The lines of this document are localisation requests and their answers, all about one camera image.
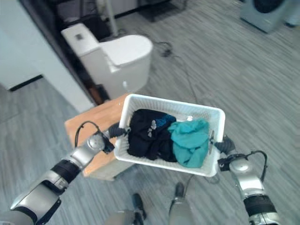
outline teal shirt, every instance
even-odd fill
[[[204,119],[174,122],[168,131],[177,161],[185,167],[201,167],[208,152],[209,123]]]

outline toilet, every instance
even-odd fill
[[[82,23],[61,34],[80,59],[95,84],[104,85],[110,99],[141,89],[148,80],[152,42],[140,35],[127,35],[98,42]]]

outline laundry basket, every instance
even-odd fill
[[[191,118],[193,120],[197,118],[204,118],[209,122],[210,134],[214,131],[214,140],[217,142],[221,142],[223,140],[225,113],[221,109],[157,97],[131,94],[125,99],[119,127],[128,127],[134,111],[138,109],[150,109],[168,113],[176,117],[177,121],[186,121]],[[125,137],[119,137],[115,145],[114,154],[116,158],[121,161],[155,166],[206,177],[214,176],[217,173],[220,152],[215,146],[213,146],[207,153],[202,167],[187,168],[181,166],[179,163],[166,162],[162,159],[152,161],[145,157],[129,155],[127,153],[127,149],[129,148],[128,135]]]

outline toilet tank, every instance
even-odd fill
[[[99,48],[98,40],[82,23],[62,30],[61,34],[79,58]]]
[[[80,59],[95,84],[109,82],[110,68],[98,40],[82,23],[64,29],[61,34]]]

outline toilet lid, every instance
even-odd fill
[[[148,55],[152,42],[140,35],[127,35],[113,41],[99,43],[102,50],[116,66],[124,66]]]

